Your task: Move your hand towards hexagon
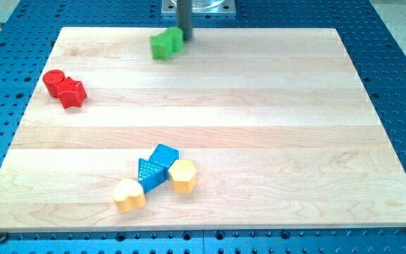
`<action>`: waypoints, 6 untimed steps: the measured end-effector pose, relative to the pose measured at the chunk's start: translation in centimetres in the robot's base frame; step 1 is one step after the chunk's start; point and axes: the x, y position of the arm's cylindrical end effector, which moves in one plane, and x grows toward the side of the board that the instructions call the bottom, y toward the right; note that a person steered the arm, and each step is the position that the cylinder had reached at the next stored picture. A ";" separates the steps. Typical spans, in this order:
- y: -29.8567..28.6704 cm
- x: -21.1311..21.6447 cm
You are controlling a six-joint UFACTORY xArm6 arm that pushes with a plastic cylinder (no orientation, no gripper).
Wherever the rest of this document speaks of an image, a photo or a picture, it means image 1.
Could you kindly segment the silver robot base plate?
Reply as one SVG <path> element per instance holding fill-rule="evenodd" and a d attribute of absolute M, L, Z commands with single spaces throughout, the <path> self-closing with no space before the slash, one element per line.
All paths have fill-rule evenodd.
<path fill-rule="evenodd" d="M 177 0 L 162 0 L 162 16 L 176 16 Z M 193 16 L 234 16 L 235 0 L 192 0 Z"/>

